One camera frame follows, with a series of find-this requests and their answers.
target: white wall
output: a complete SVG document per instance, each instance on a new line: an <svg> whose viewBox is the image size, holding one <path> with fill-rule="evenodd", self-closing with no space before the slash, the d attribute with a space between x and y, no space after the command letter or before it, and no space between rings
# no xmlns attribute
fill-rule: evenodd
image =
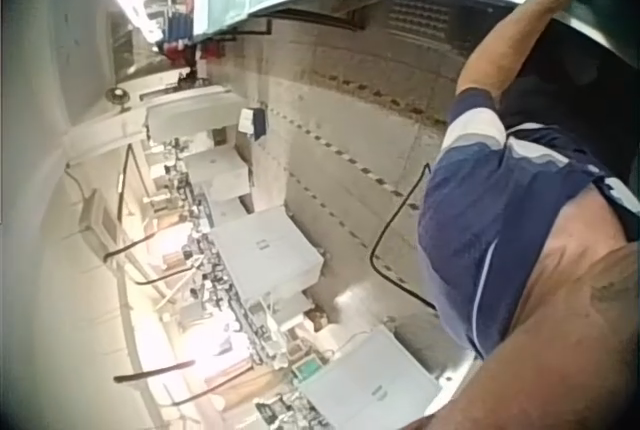
<svg viewBox="0 0 640 430"><path fill-rule="evenodd" d="M3 0L2 10L3 412L17 428L148 427L137 394L111 381L131 370L114 279L72 235L80 207L77 190L62 176L72 99L62 93L58 58L64 42L53 30L53 12L60 8L51 0ZM98 42L78 43L95 51ZM98 60L92 65L105 68ZM115 193L121 159L114 162L95 172Z"/></svg>
<svg viewBox="0 0 640 430"><path fill-rule="evenodd" d="M142 94L175 84L178 81L178 75L181 72L184 72L184 69L167 70L166 72L156 73L155 75L129 80L128 82L123 82L118 86L124 88L131 95L131 100L127 105L136 106L140 104L140 96ZM117 109L118 107L116 105L107 102L107 100L102 97L98 99L90 109L88 109L83 120L91 120Z"/></svg>

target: person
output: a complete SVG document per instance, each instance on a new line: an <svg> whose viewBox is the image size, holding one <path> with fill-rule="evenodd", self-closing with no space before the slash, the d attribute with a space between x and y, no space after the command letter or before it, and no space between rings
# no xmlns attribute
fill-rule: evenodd
<svg viewBox="0 0 640 430"><path fill-rule="evenodd" d="M443 326L485 362L407 428L619 428L637 391L638 113L540 40L571 1L526 0L459 76L418 241Z"/></svg>

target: blue shirt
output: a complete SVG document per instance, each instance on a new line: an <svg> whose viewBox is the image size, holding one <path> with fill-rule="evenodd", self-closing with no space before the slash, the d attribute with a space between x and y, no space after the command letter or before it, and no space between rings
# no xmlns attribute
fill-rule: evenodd
<svg viewBox="0 0 640 430"><path fill-rule="evenodd" d="M460 344L485 358L502 342L558 213L590 184L637 240L638 200L579 142L535 122L507 131L484 90L456 98L418 241L441 322Z"/></svg>

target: concrete floor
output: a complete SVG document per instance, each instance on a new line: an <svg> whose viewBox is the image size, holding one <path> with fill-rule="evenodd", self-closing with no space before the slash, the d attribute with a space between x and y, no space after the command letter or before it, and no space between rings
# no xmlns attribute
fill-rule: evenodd
<svg viewBox="0 0 640 430"><path fill-rule="evenodd" d="M393 320L409 351L442 375L466 352L428 308L376 275L367 256L438 154L461 62L391 37L383 19L378 5L358 33L275 22L272 36L228 45L209 75L269 110L267 135L250 149L256 210L285 203L328 252L324 276L311 289L333 322L319 334L321 349ZM428 298L415 241L423 189L424 182L387 233L378 263Z"/></svg>

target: wire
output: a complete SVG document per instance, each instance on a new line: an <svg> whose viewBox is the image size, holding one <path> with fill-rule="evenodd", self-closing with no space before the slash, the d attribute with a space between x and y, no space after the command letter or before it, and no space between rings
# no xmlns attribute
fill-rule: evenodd
<svg viewBox="0 0 640 430"><path fill-rule="evenodd" d="M124 212L124 189L127 185L127 170L129 168L129 158L133 153L133 145L127 145L127 150L124 152L124 162L122 163L121 181L119 182L120 188L118 188L118 211L116 218L118 223L122 224L122 214Z"/></svg>
<svg viewBox="0 0 640 430"><path fill-rule="evenodd" d="M78 190L80 190L80 195L82 195L82 201L84 202L87 199L87 194L84 193L84 189L82 188L82 184L80 183L80 180L78 180L78 178L73 173L71 173L71 171L69 171L68 164L64 169L64 173L67 175L67 177L73 180L75 184L78 186Z"/></svg>
<svg viewBox="0 0 640 430"><path fill-rule="evenodd" d="M382 243L382 239L386 235L387 231L389 230L389 228L391 227L395 219L398 218L398 215L400 215L400 212L402 211L404 206L407 204L407 202L411 198L411 195L413 195L413 193L418 188L418 185L420 185L420 182L426 175L427 171L429 172L429 174L431 174L431 165L429 165L428 163L425 164L424 167L422 167L422 171L420 172L420 176L416 180L416 183L413 184L413 187L411 187L411 190L409 190L409 193L407 193L407 195L404 197L402 202L400 202L400 205L398 205L398 208L396 209L396 211L393 212L393 215L391 215L391 218L389 219L389 221L385 223L384 227L382 227L382 231L380 232L380 235L378 235L376 242L373 244L373 247L371 247L371 252L369 252L369 265L371 265L371 268L373 269L374 272L376 272L380 277L382 277L384 280L386 280L391 285L396 287L398 290L406 293L410 297L413 297L414 299L416 299L417 301L419 301L420 303L429 307L431 310L437 313L438 310L436 309L436 306L433 303L431 303L429 300L425 299L421 295L418 295L416 292L414 292L410 288L407 288L404 285L396 282L393 278L383 273L378 268L378 265L376 264L376 252L378 251L378 247L380 247L380 243Z"/></svg>
<svg viewBox="0 0 640 430"><path fill-rule="evenodd" d="M336 353L344 350L344 348L349 345L355 338L359 337L360 335L369 335L371 333L370 330L365 330L362 332L357 332L354 333L353 335L351 335L346 342L344 342L342 345L340 345L338 348L336 348L335 350L333 349L329 349L329 350L325 350L324 352L322 352L322 356L325 356L326 353L330 353L331 356L330 357L326 357L329 358L329 360L333 360L333 358L336 356Z"/></svg>
<svg viewBox="0 0 640 430"><path fill-rule="evenodd" d="M145 235L144 237L136 240L135 242L131 242L127 245L125 245L124 247L120 247L117 250L113 250L111 252L107 252L105 253L104 257L102 257L102 262L103 263L107 263L109 260L111 260L113 257L116 257L118 255L121 255L125 252L128 252L129 250L131 250L132 248L140 245L141 243L146 242L147 240L151 240L153 237L155 237L158 234L158 232L152 232L149 235Z"/></svg>
<svg viewBox="0 0 640 430"><path fill-rule="evenodd" d="M162 282L164 280L168 280L169 278L176 277L178 275L182 275L183 273L187 273L187 272L193 270L193 268L194 268L193 266L186 267L186 268L183 268L181 270L176 270L175 272L167 273L166 275L162 275L161 277L154 278L153 280L145 280L144 282L139 282L137 280L134 280L133 283L135 283L136 285L139 285L141 287L144 287L145 285L153 285L154 283L159 283L159 282Z"/></svg>

